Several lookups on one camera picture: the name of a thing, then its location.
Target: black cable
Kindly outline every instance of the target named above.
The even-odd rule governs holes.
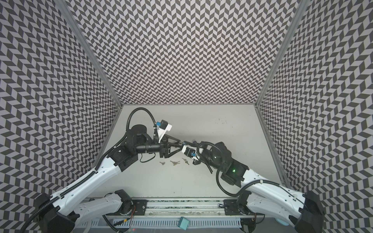
[[[201,143],[199,143],[199,144],[197,145],[197,148],[196,148],[197,155],[198,155],[200,158],[202,158],[202,159],[204,160],[204,163],[206,164],[207,168],[209,169],[210,173],[212,174],[212,169],[211,169],[211,167],[210,167],[210,165],[209,165],[209,162],[208,162],[207,158],[204,157],[204,156],[200,153],[200,148],[201,148],[202,145],[208,145],[208,146],[214,147],[215,149],[217,149],[217,150],[219,151],[219,153],[220,153],[220,157],[222,157],[223,152],[222,152],[222,150],[220,150],[219,147],[217,147],[214,143],[211,143],[211,142],[201,142]]]
[[[23,224],[23,226],[21,227],[21,230],[20,230],[20,233],[24,233],[26,231],[26,228],[28,227],[28,225],[30,225],[30,223],[34,220],[34,218],[36,218],[42,211],[44,211],[49,205],[51,205],[52,203],[54,203],[56,200],[62,198],[65,196],[66,193],[69,193],[71,192],[73,189],[77,188],[79,185],[83,184],[86,180],[88,180],[91,176],[93,176],[96,172],[93,171],[91,172],[87,177],[85,177],[84,179],[82,179],[80,182],[76,183],[75,185],[73,185],[71,188],[68,188],[66,191],[62,192],[59,196],[56,196],[54,197],[52,200],[48,201],[45,205],[43,205],[42,207],[40,207],[34,214],[32,214],[27,221],[25,221],[25,223]]]
[[[112,225],[112,223],[109,221],[109,219],[107,219],[107,217],[106,217],[105,215],[102,215],[102,217],[104,218],[105,222],[109,225],[109,227],[110,227],[111,229],[113,229],[115,232],[118,232],[118,233],[124,233],[124,232],[118,230],[117,228],[115,228],[115,227]]]
[[[125,223],[125,222],[127,222],[128,220],[130,220],[131,218],[125,218],[125,219],[123,219],[122,221],[119,221],[119,222],[116,222],[116,223],[114,223],[113,224],[113,226],[119,226],[119,225],[121,225],[121,224],[123,224],[123,223]]]
[[[283,189],[285,192],[287,192],[290,196],[294,197],[291,193],[289,193],[288,191],[286,191],[286,189],[284,189],[283,187],[280,186],[280,188],[282,188],[282,189]],[[300,201],[298,198],[296,198],[296,200],[298,200],[300,203],[302,203],[303,206],[306,207],[306,209],[307,209],[308,211],[310,211],[310,210],[308,209],[308,207],[307,207],[307,206],[306,206],[302,201]]]
[[[257,222],[255,222],[255,224],[259,224],[259,223],[262,223],[262,222],[264,221],[264,219],[265,219],[266,215],[265,215],[265,214],[262,214],[262,215],[263,215],[263,218],[262,218],[262,220],[261,220],[260,222],[258,222],[258,223],[257,223]]]
[[[123,135],[123,137],[114,145],[112,146],[108,151],[106,151],[99,159],[98,159],[98,163],[95,167],[95,170],[97,171],[100,166],[101,166],[101,163],[102,161],[104,160],[104,158],[110,153],[112,152],[117,146],[119,146],[127,137],[127,132]]]
[[[207,168],[209,169],[210,173],[212,174],[212,169],[211,169],[209,163],[207,162],[207,159],[206,159],[204,156],[201,156],[201,155],[200,155],[200,159],[201,159],[201,158],[203,159],[204,164],[206,164]]]
[[[228,196],[233,196],[233,197],[238,197],[239,195],[241,195],[241,193],[243,193],[248,187],[252,186],[252,185],[255,185],[255,184],[258,184],[258,183],[261,183],[261,180],[254,180],[254,181],[251,181],[247,184],[245,184],[237,193],[230,193],[228,191],[226,191],[221,185],[220,185],[220,182],[219,182],[219,172],[220,170],[222,169],[222,167],[220,166],[218,168],[218,170],[216,171],[216,183],[217,185],[219,186],[219,188]],[[275,186],[280,186],[280,184],[276,183],[276,182],[273,182],[273,181],[270,181],[270,180],[262,180],[263,183],[265,184],[270,184],[270,185],[275,185]]]
[[[143,108],[143,107],[135,108],[135,109],[134,109],[134,110],[129,114],[128,119],[127,119],[126,132],[129,130],[129,123],[130,123],[130,121],[131,121],[132,116],[133,116],[133,115],[135,114],[135,112],[137,112],[138,110],[144,110],[144,111],[146,111],[146,112],[149,114],[151,120],[153,121],[153,125],[154,125],[154,137],[153,137],[153,138],[154,138],[154,142],[155,142],[155,143],[158,143],[159,138],[158,138],[158,133],[157,133],[157,123],[156,123],[156,120],[154,119],[154,117],[153,117],[153,115],[150,113],[150,111],[147,110],[146,108]]]
[[[154,159],[154,158],[156,157],[156,154],[155,154],[155,153],[153,153],[153,154],[154,154],[154,157],[151,158],[151,159],[148,159],[147,161],[141,161],[141,159],[142,159],[142,154],[141,154],[140,162],[141,162],[141,163],[146,163],[146,162],[149,162],[150,160]]]

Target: mounting plate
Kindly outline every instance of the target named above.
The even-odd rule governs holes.
[[[238,210],[236,199],[225,199],[224,202],[224,212],[226,216],[232,215],[244,215]]]
[[[146,204],[148,203],[147,200],[141,199],[141,200],[132,200],[134,205],[136,206],[134,215],[135,216],[144,216],[146,211]]]

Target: green block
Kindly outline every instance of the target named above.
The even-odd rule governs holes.
[[[178,223],[178,227],[180,227],[181,229],[183,230],[186,230],[186,228],[189,226],[189,220],[184,218],[184,217],[181,217],[180,218],[180,221]]]

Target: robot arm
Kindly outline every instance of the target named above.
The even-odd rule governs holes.
[[[140,109],[143,108],[135,109],[130,116]],[[36,212],[22,226],[21,233],[35,217],[42,232],[69,233],[76,225],[108,213],[119,211],[127,214],[131,210],[131,198],[123,190],[94,201],[82,201],[103,183],[137,161],[138,153],[159,152],[161,157],[168,158],[178,151],[193,158],[194,165],[204,163],[211,173],[211,167],[216,168],[217,184],[227,195],[239,197],[249,194],[244,198],[247,201],[241,212],[273,216],[288,222],[297,232],[322,232],[323,207],[313,192],[303,194],[265,179],[246,165],[232,159],[231,152],[222,142],[181,143],[180,140],[166,134],[172,127],[166,121],[162,120],[154,125],[158,126],[158,137],[154,136],[154,139],[151,139],[145,126],[135,125],[99,159],[94,169],[51,196],[38,196],[34,201]],[[171,152],[171,147],[179,149]],[[229,193],[223,189],[219,183],[220,171],[225,182],[241,187],[238,193]]]

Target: black and white zigzag pattern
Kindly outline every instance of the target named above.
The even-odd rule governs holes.
[[[253,103],[297,0],[68,0],[119,98]]]
[[[315,0],[261,105],[291,185],[326,232],[373,232],[373,2]]]
[[[52,1],[0,4],[0,229],[14,232],[90,168],[117,107]]]

